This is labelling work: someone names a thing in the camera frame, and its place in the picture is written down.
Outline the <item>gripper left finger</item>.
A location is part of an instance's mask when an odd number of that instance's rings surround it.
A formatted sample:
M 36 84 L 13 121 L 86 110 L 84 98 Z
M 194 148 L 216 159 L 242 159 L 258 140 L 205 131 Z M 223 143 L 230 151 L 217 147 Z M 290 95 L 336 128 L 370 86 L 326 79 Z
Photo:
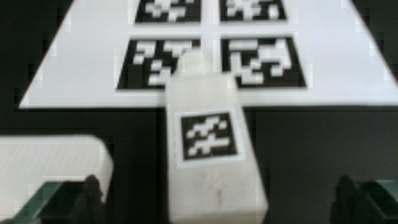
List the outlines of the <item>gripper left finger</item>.
M 95 175 L 81 181 L 45 182 L 15 215 L 15 224 L 107 224 L 102 196 Z

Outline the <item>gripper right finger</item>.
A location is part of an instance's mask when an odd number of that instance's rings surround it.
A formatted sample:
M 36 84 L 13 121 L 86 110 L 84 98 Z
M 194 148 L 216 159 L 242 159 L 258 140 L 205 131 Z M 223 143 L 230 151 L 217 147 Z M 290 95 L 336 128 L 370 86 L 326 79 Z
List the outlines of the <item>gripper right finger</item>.
M 398 181 L 340 178 L 331 224 L 398 224 Z

